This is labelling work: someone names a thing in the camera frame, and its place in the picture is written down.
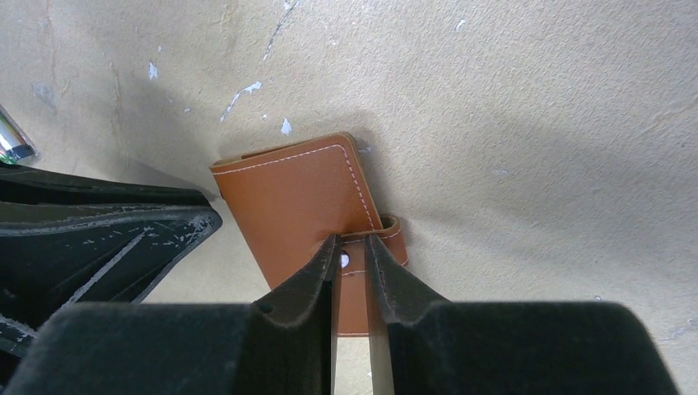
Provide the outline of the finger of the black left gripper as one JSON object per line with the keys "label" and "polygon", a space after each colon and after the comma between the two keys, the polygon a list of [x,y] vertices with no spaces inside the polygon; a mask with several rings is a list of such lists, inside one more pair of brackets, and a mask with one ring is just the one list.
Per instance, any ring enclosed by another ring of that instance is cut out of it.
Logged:
{"label": "finger of the black left gripper", "polygon": [[221,227],[211,207],[1,205],[1,351],[22,357],[55,312],[142,301]]}
{"label": "finger of the black left gripper", "polygon": [[30,205],[208,204],[194,189],[125,184],[6,163],[1,164],[1,200]]}

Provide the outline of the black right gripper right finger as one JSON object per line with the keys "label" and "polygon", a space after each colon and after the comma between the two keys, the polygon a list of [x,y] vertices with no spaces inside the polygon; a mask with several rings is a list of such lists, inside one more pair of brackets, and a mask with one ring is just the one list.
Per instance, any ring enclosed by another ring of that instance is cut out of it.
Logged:
{"label": "black right gripper right finger", "polygon": [[376,394],[675,394],[643,323],[609,302],[455,302],[365,238]]}

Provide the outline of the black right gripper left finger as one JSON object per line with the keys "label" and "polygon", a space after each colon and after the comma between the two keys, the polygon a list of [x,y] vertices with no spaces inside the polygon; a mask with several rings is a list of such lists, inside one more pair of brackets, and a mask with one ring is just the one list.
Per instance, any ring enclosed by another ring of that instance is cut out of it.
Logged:
{"label": "black right gripper left finger", "polygon": [[250,304],[80,303],[56,313],[8,394],[330,394],[342,239]]}

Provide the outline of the brown leather card holder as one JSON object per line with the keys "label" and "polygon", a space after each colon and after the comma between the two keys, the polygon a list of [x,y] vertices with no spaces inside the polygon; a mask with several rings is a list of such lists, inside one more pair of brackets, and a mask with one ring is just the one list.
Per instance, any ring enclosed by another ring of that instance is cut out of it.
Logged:
{"label": "brown leather card holder", "polygon": [[369,334],[364,239],[379,236],[409,263],[400,220],[381,214],[356,141],[339,132],[219,160],[210,171],[265,280],[278,287],[332,234],[342,237],[337,334]]}

